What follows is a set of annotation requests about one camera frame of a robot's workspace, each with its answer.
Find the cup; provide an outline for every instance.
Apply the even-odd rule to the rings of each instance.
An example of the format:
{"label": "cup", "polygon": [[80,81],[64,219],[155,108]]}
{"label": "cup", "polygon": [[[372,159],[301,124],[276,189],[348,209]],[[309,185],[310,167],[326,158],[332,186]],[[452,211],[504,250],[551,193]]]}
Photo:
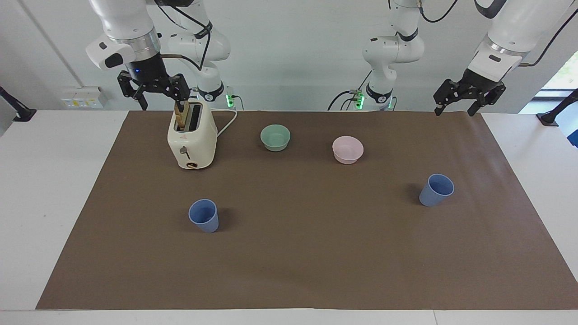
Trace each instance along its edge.
{"label": "cup", "polygon": [[272,124],[261,131],[261,141],[269,151],[279,152],[287,147],[291,133],[289,129],[279,124]]}
{"label": "cup", "polygon": [[191,205],[188,218],[204,232],[215,232],[218,228],[217,205],[209,200],[202,199]]}
{"label": "cup", "polygon": [[435,206],[454,194],[454,183],[446,175],[433,174],[420,194],[420,202],[425,206]]}
{"label": "cup", "polygon": [[363,144],[352,136],[340,136],[333,141],[333,155],[338,162],[351,165],[363,155]]}

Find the green bowl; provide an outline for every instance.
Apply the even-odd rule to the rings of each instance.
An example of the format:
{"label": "green bowl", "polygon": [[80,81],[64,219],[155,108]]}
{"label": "green bowl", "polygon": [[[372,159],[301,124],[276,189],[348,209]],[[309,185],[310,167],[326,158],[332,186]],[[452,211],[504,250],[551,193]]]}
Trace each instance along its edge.
{"label": "green bowl", "polygon": [[261,141],[269,151],[278,152],[287,147],[291,133],[289,129],[279,124],[272,124],[261,131]]}

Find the pink bowl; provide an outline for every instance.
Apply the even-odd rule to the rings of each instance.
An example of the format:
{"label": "pink bowl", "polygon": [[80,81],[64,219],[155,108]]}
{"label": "pink bowl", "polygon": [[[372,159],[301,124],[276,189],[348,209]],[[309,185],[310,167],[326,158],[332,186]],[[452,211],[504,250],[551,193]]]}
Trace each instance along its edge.
{"label": "pink bowl", "polygon": [[338,162],[351,165],[363,155],[363,144],[352,136],[340,136],[333,141],[333,155]]}

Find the green light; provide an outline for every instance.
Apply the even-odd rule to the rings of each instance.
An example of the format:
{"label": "green light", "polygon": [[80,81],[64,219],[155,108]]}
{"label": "green light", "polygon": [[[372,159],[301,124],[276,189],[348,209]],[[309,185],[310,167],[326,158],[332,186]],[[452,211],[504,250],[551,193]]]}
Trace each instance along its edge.
{"label": "green light", "polygon": [[364,102],[365,102],[365,96],[360,95],[360,97],[357,99],[357,102],[355,103],[355,108],[363,109],[363,103]]}
{"label": "green light", "polygon": [[231,95],[226,94],[225,96],[227,98],[227,106],[229,107],[235,106],[235,100],[231,97]]}

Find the electrical outlet box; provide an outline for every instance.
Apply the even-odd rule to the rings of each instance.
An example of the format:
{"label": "electrical outlet box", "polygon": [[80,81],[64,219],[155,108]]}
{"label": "electrical outlet box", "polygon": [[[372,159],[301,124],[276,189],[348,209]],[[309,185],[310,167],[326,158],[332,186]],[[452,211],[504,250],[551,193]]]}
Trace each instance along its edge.
{"label": "electrical outlet box", "polygon": [[60,100],[67,108],[104,108],[108,101],[99,87],[63,88]]}

